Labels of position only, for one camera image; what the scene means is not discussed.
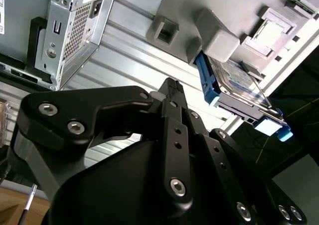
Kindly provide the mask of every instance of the black metal bracket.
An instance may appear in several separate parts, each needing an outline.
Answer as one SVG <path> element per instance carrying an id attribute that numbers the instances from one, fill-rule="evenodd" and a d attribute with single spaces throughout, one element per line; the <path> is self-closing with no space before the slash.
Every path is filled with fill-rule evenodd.
<path id="1" fill-rule="evenodd" d="M 23 99 L 8 159 L 52 201 L 44 224 L 307 223 L 224 131 L 207 132 L 178 81 L 159 92 L 161 101 L 135 86 Z M 132 133 L 142 140 L 84 168 L 88 148 Z"/>
<path id="2" fill-rule="evenodd" d="M 212 130 L 209 136 L 219 141 L 246 198 L 255 205 L 258 215 L 266 224 L 307 224 L 301 209 L 257 164 L 246 158 L 243 149 L 230 136 L 220 129 Z"/>

